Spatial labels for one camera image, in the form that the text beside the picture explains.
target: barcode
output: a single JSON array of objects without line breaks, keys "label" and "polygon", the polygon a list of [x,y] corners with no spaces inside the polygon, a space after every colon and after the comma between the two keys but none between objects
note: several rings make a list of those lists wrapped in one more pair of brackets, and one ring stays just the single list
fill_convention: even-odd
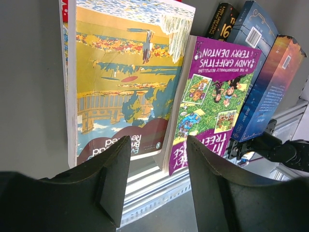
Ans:
[{"label": "barcode", "polygon": [[261,37],[262,34],[255,27],[252,27],[251,31],[249,32],[249,35],[246,38],[246,42],[251,47],[255,48],[257,46],[257,43],[260,41]]},{"label": "barcode", "polygon": [[291,57],[287,56],[286,59],[285,59],[285,62],[282,65],[283,69],[286,69],[286,67],[288,67],[288,64],[290,63],[290,60],[291,60]]}]

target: gray wall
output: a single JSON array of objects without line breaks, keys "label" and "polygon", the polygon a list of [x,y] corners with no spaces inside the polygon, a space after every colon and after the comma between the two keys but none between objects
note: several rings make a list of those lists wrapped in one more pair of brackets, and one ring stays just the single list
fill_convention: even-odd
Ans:
[{"label": "gray wall", "polygon": [[0,171],[41,178],[68,169],[57,0],[0,7]]},{"label": "gray wall", "polygon": [[[192,34],[203,36],[212,16],[222,0],[183,0],[196,7]],[[245,0],[228,0],[236,9],[241,10]],[[309,55],[309,1],[308,0],[256,0],[270,15],[280,34],[294,36]],[[309,58],[305,59],[289,91],[282,99],[277,112],[296,104],[304,83],[309,75]]]}]

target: purple book cover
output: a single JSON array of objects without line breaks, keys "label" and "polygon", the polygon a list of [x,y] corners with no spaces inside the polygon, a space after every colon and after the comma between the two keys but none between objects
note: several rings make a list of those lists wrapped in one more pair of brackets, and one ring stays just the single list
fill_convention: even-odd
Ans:
[{"label": "purple book cover", "polygon": [[196,38],[169,160],[170,175],[188,166],[188,135],[223,156],[261,55],[258,49]]}]

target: blue book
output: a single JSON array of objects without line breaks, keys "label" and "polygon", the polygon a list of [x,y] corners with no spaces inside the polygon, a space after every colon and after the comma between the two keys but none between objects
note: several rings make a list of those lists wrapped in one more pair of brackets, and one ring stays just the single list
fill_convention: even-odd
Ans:
[{"label": "blue book", "polygon": [[243,142],[264,132],[305,57],[295,38],[277,37],[240,112],[233,139]]},{"label": "blue book", "polygon": [[255,1],[246,1],[227,38],[229,43],[262,50],[245,99],[258,78],[277,36],[277,28],[266,11]]}]

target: book spine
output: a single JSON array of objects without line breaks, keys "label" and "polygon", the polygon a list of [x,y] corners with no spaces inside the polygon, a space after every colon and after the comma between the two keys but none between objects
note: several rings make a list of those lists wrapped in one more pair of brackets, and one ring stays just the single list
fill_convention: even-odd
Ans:
[{"label": "book spine", "polygon": [[212,18],[206,37],[226,41],[238,15],[238,11],[231,4],[220,3]]},{"label": "book spine", "polygon": [[[261,100],[261,97],[259,99],[254,99],[253,95],[249,95],[248,101],[250,102],[256,101],[259,103]],[[235,127],[233,129],[233,133],[231,136],[233,139],[235,139],[238,142],[245,141],[245,139],[243,138],[243,135],[248,127],[248,124],[250,123],[252,115],[256,111],[256,108],[257,108],[257,105],[254,105],[254,104],[249,105],[247,103],[244,104],[239,114],[239,117],[236,121]]]},{"label": "book spine", "polygon": [[241,44],[239,43],[239,40],[241,40],[241,33],[239,33],[239,30],[241,26],[243,25],[244,20],[246,19],[252,5],[254,4],[254,1],[246,1],[244,6],[242,7],[236,22],[233,26],[233,29],[231,30],[231,33],[229,34],[227,38],[227,42],[232,43],[232,44]]}]

